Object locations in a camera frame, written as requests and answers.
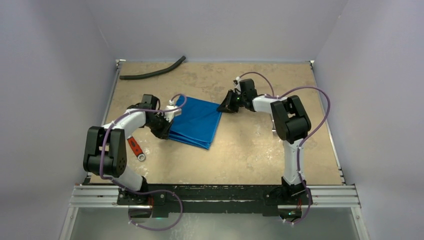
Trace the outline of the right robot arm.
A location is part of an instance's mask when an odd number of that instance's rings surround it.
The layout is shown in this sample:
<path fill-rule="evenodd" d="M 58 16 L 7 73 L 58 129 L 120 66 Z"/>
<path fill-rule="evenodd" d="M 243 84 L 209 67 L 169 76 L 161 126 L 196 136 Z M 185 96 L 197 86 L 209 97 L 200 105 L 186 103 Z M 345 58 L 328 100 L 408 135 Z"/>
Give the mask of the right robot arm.
<path fill-rule="evenodd" d="M 284 147 L 283 188 L 280 196 L 284 202 L 292 204 L 306 190 L 301 142 L 312 127 L 306 110 L 297 95 L 284 98 L 258 94 L 252 79 L 237 77 L 233 83 L 234 89 L 227 92 L 216 111 L 233 114 L 239 108 L 245 108 L 251 112 L 270 114 L 276 135 Z"/>

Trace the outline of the blue cloth napkin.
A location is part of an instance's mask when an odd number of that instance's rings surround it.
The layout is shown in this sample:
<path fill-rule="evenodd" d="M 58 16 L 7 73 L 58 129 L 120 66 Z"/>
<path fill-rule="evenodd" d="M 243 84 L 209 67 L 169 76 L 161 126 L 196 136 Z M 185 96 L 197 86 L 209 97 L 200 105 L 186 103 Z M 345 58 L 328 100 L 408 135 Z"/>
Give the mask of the blue cloth napkin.
<path fill-rule="evenodd" d="M 169 139 L 202 149 L 210 149 L 222 116 L 219 104 L 187 97 L 182 113 L 173 119 Z"/>

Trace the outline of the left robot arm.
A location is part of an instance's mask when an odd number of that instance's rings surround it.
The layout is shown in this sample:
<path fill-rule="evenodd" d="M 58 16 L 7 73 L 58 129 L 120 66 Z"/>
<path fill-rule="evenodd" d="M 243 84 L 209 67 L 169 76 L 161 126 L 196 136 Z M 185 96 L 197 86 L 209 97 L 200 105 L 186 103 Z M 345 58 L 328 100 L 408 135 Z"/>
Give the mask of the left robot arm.
<path fill-rule="evenodd" d="M 130 105 L 117 119 L 88 129 L 84 170 L 127 190 L 136 204 L 146 203 L 149 199 L 147 180 L 128 166 L 126 146 L 129 145 L 137 154 L 141 153 L 132 134 L 144 127 L 149 128 L 158 139 L 168 139 L 174 118 L 181 113 L 181 106 L 176 105 L 174 100 L 161 109 L 158 97 L 144 94 L 141 102 Z"/>

